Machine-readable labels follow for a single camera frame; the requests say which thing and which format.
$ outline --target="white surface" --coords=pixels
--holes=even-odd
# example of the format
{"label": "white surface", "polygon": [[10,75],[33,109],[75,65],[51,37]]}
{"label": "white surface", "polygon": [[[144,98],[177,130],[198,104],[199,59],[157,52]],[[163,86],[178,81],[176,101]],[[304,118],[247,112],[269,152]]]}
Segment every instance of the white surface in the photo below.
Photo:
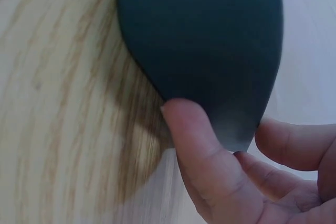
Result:
{"label": "white surface", "polygon": [[[336,0],[283,0],[283,3],[282,60],[266,114],[289,123],[335,123]],[[255,144],[249,152],[272,163],[258,152]],[[316,179],[317,175],[290,171],[306,179]]]}

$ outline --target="finger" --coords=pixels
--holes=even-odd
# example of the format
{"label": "finger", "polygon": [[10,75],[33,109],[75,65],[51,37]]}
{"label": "finger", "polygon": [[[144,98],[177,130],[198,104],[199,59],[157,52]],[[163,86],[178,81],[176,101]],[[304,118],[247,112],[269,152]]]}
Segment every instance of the finger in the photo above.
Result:
{"label": "finger", "polygon": [[186,175],[212,212],[225,218],[213,221],[257,222],[263,198],[235,156],[221,147],[203,109],[174,99],[162,111]]}
{"label": "finger", "polygon": [[183,183],[190,196],[190,199],[192,200],[192,202],[194,203],[196,207],[197,212],[199,213],[199,215],[203,217],[206,223],[212,223],[211,210],[210,210],[209,205],[206,203],[206,201],[203,198],[201,198],[201,196],[199,195],[195,187],[192,185],[189,177],[186,174],[185,168],[181,164],[179,159],[177,159],[177,161],[178,161],[178,166],[180,167],[180,172],[181,172],[181,176],[183,179]]}
{"label": "finger", "polygon": [[330,200],[320,207],[294,215],[287,224],[329,224],[336,223],[336,199]]}
{"label": "finger", "polygon": [[264,195],[274,201],[282,199],[289,192],[305,183],[301,178],[259,161],[248,153],[236,152],[234,155],[251,181]]}
{"label": "finger", "polygon": [[317,170],[335,142],[336,125],[292,125],[264,119],[255,139],[271,160],[296,170]]}

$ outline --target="wooden surface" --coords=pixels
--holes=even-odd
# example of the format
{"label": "wooden surface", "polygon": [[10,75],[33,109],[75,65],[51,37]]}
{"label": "wooden surface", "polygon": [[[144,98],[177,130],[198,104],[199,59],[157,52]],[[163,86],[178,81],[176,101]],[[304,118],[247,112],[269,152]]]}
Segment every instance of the wooden surface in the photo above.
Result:
{"label": "wooden surface", "polygon": [[[269,114],[297,121],[306,113],[295,66],[300,57],[303,66],[335,58],[335,7],[285,0]],[[320,83],[312,85],[322,93]],[[203,223],[161,103],[122,42],[115,0],[0,0],[0,223]]]}

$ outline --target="skin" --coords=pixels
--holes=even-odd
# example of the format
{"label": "skin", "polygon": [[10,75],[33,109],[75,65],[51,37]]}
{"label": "skin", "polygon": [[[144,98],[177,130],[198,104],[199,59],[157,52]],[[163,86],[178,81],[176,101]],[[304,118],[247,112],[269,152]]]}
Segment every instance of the skin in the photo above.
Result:
{"label": "skin", "polygon": [[162,107],[186,189],[207,223],[336,223],[336,125],[291,125],[263,119],[255,135],[271,160],[317,170],[303,180],[248,153],[231,154],[204,110],[183,99]]}

